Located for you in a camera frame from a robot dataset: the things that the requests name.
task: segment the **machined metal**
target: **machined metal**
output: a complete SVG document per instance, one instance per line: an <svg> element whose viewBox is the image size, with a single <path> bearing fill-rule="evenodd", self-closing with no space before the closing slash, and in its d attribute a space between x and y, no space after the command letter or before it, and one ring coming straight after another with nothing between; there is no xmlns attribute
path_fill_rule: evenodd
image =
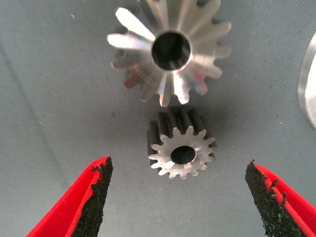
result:
<svg viewBox="0 0 316 237"><path fill-rule="evenodd" d="M150 123L148 155L159 175L169 173L170 179L197 176L198 169L206 170L206 163L215 160L215 149L215 138L195 109L171 107Z"/></svg>
<svg viewBox="0 0 316 237"><path fill-rule="evenodd" d="M298 95L303 114L316 128L316 32L305 54Z"/></svg>
<svg viewBox="0 0 316 237"><path fill-rule="evenodd" d="M204 79L222 74L214 61L231 53L217 42L230 31L231 23L212 23L221 1L211 0L205 6L198 6L197 0L139 2L137 15L121 7L116 11L128 32L108 35L110 45L125 51L113 61L113 67L130 71L125 87L141 84L141 100L147 102L158 94L164 107L172 95L186 104L191 89L205 94Z"/></svg>

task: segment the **center bore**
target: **center bore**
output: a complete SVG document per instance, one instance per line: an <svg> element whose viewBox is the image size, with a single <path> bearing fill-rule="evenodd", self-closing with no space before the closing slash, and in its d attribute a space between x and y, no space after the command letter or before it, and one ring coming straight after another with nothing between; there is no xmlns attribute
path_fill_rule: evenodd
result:
<svg viewBox="0 0 316 237"><path fill-rule="evenodd" d="M178 33L169 32L156 39L152 49L155 63L162 69L172 71L184 66L189 60L189 42Z"/></svg>
<svg viewBox="0 0 316 237"><path fill-rule="evenodd" d="M189 146L178 147L171 153L171 160L176 164L190 163L195 157L196 152Z"/></svg>

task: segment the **gray fabric surface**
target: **gray fabric surface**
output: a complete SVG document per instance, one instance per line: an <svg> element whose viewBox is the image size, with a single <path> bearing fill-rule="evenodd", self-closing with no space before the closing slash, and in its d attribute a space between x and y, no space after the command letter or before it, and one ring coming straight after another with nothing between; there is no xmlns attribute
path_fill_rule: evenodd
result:
<svg viewBox="0 0 316 237"><path fill-rule="evenodd" d="M191 93L216 135L217 160L198 177L151 170L146 131L161 110L122 86L106 35L133 0L0 2L0 235L24 236L94 159L114 172L99 236L264 236L244 180L252 160L316 205L316 131L297 84L316 29L314 0L223 0L230 58Z"/></svg>

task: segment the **red plastic tool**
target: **red plastic tool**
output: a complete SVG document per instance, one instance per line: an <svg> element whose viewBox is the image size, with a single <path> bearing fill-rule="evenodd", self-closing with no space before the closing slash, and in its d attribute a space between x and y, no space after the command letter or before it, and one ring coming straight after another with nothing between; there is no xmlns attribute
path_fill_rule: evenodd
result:
<svg viewBox="0 0 316 237"><path fill-rule="evenodd" d="M92 185L102 179L102 173L94 168L105 166L108 158L92 162L27 237L71 236L81 217L84 204L94 195Z"/></svg>

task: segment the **metal disc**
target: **metal disc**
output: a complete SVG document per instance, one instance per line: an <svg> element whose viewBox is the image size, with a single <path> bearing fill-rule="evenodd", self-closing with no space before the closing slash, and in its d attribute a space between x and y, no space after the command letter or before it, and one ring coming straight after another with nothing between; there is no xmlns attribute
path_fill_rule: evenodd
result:
<svg viewBox="0 0 316 237"><path fill-rule="evenodd" d="M298 95L304 115L316 128L316 32L303 61Z"/></svg>

